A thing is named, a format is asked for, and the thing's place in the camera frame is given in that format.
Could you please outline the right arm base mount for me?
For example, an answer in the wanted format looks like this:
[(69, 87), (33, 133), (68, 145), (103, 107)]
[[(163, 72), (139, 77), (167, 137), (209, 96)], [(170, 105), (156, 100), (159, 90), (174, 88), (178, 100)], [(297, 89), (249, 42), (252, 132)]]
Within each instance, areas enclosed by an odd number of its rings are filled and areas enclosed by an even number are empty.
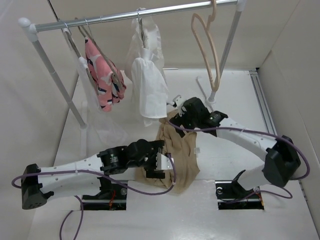
[(238, 183), (244, 172), (238, 173), (233, 180), (215, 181), (218, 210), (264, 210), (261, 194), (253, 189), (245, 190)]

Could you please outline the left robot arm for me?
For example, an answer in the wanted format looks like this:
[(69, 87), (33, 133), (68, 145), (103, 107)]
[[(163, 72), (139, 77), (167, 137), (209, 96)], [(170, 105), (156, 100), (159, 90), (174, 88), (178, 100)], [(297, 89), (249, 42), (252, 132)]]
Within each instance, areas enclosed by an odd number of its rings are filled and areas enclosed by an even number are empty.
[(139, 139), (128, 146), (106, 149), (83, 160), (53, 167), (28, 165), (21, 179), (22, 208), (31, 210), (69, 196), (107, 198), (113, 191), (110, 175), (129, 168), (144, 169), (147, 178), (164, 179), (172, 169), (163, 140)]

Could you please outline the beige t shirt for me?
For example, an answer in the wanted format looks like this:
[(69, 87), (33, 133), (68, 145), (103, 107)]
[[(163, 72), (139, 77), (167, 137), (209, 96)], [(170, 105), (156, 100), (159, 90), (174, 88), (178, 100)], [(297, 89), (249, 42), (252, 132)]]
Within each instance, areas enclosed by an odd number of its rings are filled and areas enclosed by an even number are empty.
[(200, 169), (195, 153), (197, 133), (187, 132), (184, 137), (180, 137), (175, 128), (168, 124), (177, 114), (178, 111), (173, 110), (166, 118), (159, 120), (160, 126), (155, 139), (163, 140), (164, 151), (172, 155), (176, 169), (176, 184), (171, 192), (180, 195), (190, 187)]

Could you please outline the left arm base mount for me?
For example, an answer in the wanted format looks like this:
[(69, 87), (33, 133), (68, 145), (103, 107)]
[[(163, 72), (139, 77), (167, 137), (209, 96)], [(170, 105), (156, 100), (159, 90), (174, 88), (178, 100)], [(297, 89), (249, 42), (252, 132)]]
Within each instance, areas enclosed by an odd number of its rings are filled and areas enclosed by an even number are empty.
[(85, 211), (125, 211), (127, 209), (126, 187), (99, 177), (99, 192), (95, 195), (83, 195), (82, 203)]

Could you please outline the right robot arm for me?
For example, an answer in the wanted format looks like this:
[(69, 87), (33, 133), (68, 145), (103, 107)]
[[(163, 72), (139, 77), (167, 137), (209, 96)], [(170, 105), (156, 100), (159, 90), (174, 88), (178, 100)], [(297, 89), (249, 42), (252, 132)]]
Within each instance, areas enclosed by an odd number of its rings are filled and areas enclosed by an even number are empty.
[(209, 111), (198, 97), (185, 100), (178, 95), (172, 102), (178, 113), (169, 122), (180, 137), (199, 129), (228, 140), (262, 160), (262, 165), (240, 171), (227, 185), (235, 200), (245, 198), (263, 185), (284, 188), (301, 165), (292, 140), (285, 135), (279, 137), (246, 129), (223, 112)]

